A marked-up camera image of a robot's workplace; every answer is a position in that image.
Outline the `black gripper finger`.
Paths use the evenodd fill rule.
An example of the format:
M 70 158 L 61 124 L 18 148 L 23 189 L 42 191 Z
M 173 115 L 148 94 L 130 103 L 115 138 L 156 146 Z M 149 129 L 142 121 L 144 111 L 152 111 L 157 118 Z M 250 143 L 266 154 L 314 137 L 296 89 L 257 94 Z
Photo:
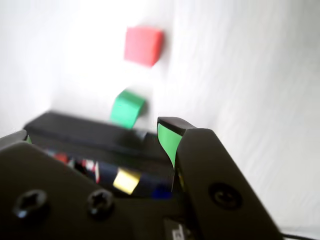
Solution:
M 1 138 L 1 239 L 128 240 L 130 225 L 112 204 L 110 192 L 29 143 L 25 130 Z
M 179 117 L 159 117 L 157 136 L 174 160 L 186 227 L 197 240 L 280 240 L 282 235 L 217 135 Z

